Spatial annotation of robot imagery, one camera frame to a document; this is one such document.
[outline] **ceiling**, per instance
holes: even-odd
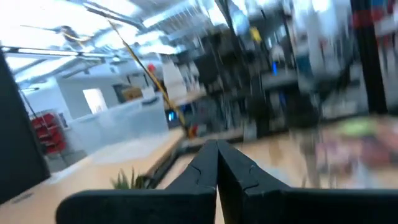
[[[233,0],[249,14],[274,1]],[[104,13],[143,59],[186,50],[225,24],[210,0],[8,1],[0,14],[0,46],[16,81],[35,83],[66,69],[130,58]]]

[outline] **shelving unit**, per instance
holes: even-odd
[[[30,122],[40,143],[46,147],[44,154],[61,152],[66,148],[63,131],[56,113],[52,111],[36,113],[36,116],[30,116]]]

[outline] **white wall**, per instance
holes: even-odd
[[[104,96],[106,106],[111,108],[119,104],[112,85],[128,83],[126,77],[118,75],[109,77],[89,77],[80,79],[58,80],[59,87],[73,119],[91,114],[83,90],[99,88]]]
[[[54,78],[51,78],[47,83],[40,84],[39,86],[40,89],[37,91],[24,92],[27,101],[34,112],[37,113],[44,110],[55,110],[58,113],[63,113],[67,121],[71,120],[72,117],[70,116],[69,109],[62,96],[57,81]],[[32,111],[28,107],[25,99],[22,99],[25,109],[30,115],[32,115]]]

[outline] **potted plant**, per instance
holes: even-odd
[[[126,174],[121,169],[118,173],[117,180],[111,179],[111,183],[116,190],[146,189],[146,182],[149,179],[150,177],[146,175],[138,175],[135,178],[134,168],[132,168],[131,181],[129,181]]]

